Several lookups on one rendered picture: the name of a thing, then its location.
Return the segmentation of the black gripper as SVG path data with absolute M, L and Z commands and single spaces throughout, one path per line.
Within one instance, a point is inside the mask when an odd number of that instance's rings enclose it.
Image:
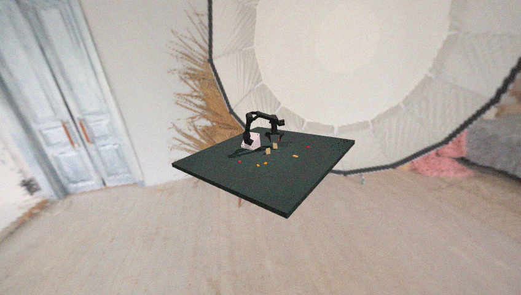
M 268 139 L 271 142 L 270 135 L 280 135 L 280 140 L 281 140 L 281 137 L 284 136 L 284 132 L 278 133 L 277 127 L 276 128 L 272 128 L 272 132 L 271 133 L 270 132 L 266 132 L 265 136 L 268 137 Z

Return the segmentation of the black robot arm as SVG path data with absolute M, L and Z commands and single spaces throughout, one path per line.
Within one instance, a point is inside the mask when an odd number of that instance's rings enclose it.
M 253 117 L 253 114 L 255 114 L 256 116 Z M 266 114 L 266 113 L 263 113 L 263 112 L 260 112 L 260 111 L 251 111 L 249 113 L 246 114 L 246 127 L 245 127 L 245 131 L 243 132 L 243 140 L 244 140 L 244 143 L 245 144 L 248 144 L 248 145 L 252 145 L 253 141 L 250 137 L 250 126 L 251 126 L 251 123 L 256 120 L 257 118 L 263 118 L 263 119 L 267 119 L 269 120 L 270 124 L 271 124 L 271 127 L 272 128 L 276 128 L 277 125 L 278 126 L 284 126 L 284 119 L 282 120 L 278 120 L 277 116 L 276 115 L 269 115 L 269 114 Z

